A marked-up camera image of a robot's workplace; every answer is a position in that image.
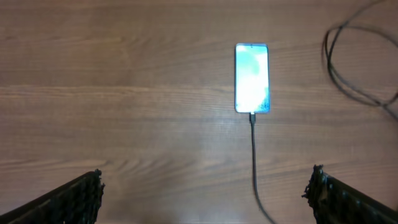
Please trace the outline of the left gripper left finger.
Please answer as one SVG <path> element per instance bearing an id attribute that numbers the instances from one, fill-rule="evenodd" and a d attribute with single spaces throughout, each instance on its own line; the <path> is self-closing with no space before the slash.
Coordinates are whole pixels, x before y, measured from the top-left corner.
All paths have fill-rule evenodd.
<path id="1" fill-rule="evenodd" d="M 1 215 L 3 224 L 94 224 L 105 185 L 96 169 Z"/>

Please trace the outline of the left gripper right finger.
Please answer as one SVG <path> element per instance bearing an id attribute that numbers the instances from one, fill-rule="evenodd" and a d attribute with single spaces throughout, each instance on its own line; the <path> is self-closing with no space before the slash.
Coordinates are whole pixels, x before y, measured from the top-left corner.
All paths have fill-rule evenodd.
<path id="1" fill-rule="evenodd" d="M 315 165 L 303 198 L 317 224 L 397 224 L 397 212 Z"/>

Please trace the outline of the blue Galaxy smartphone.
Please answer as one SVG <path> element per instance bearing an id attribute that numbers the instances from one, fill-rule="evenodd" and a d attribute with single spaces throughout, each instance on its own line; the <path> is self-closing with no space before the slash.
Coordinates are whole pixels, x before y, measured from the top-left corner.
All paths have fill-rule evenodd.
<path id="1" fill-rule="evenodd" d="M 264 43 L 238 43 L 234 59 L 235 110 L 238 113 L 270 112 L 268 46 Z"/>

